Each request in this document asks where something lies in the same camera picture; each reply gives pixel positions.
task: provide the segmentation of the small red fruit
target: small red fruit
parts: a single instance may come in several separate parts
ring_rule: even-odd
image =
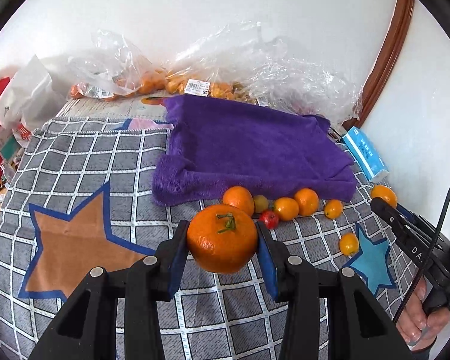
[[[272,210],[262,212],[258,220],[264,222],[265,226],[267,226],[267,229],[269,230],[276,228],[278,226],[278,222],[280,221],[278,215]]]

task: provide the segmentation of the plastic bag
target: plastic bag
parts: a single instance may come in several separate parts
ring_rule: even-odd
[[[34,55],[21,68],[0,96],[0,125],[13,130],[17,142],[26,147],[31,131],[54,117],[65,98],[52,89],[52,78]]]
[[[332,123],[358,117],[361,88],[342,74],[301,58],[306,50],[293,43],[280,37],[264,42],[260,22],[227,25],[176,56],[166,89],[183,93],[189,79],[202,80],[211,83],[212,97],[297,115],[322,115]]]
[[[78,78],[69,97],[114,100],[119,96],[146,95],[165,88],[165,71],[154,67],[122,35],[99,30],[92,34],[96,47],[85,56],[70,57],[68,67]]]

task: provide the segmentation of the tissue box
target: tissue box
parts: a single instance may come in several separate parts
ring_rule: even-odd
[[[368,137],[359,128],[352,127],[342,140],[353,154],[368,181],[379,183],[389,171]]]

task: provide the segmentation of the price label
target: price label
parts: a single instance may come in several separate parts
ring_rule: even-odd
[[[260,107],[268,107],[270,105],[266,96],[257,97],[257,103]]]
[[[109,97],[113,97],[113,93],[105,91],[102,88],[97,88],[97,93],[99,99],[108,99]]]
[[[207,81],[200,81],[198,79],[189,79],[187,86],[185,87],[185,93],[196,96],[208,96],[208,90],[210,89],[210,83]]]

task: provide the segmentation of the finger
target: finger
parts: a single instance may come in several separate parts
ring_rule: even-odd
[[[415,326],[420,330],[423,330],[423,328],[427,325],[427,316],[423,311],[422,302],[415,292],[412,293],[410,299],[408,300],[405,310]]]
[[[408,344],[410,342],[410,337],[404,333],[402,327],[400,326],[400,322],[397,322],[396,326],[397,326],[397,330],[400,332],[400,335],[405,340],[405,342]]]
[[[420,335],[422,332],[416,325],[413,323],[413,321],[408,316],[408,313],[402,312],[402,315],[400,315],[400,318],[398,319],[400,323],[400,327],[402,328],[403,332],[410,337],[412,341],[418,341],[420,338]]]
[[[414,293],[417,295],[418,299],[425,299],[425,294],[427,293],[427,282],[425,278],[422,276],[415,287]]]
[[[435,337],[449,322],[450,311],[446,307],[441,307],[440,309],[432,312],[432,314],[428,316],[427,326],[429,326],[430,329],[425,334],[425,337]]]

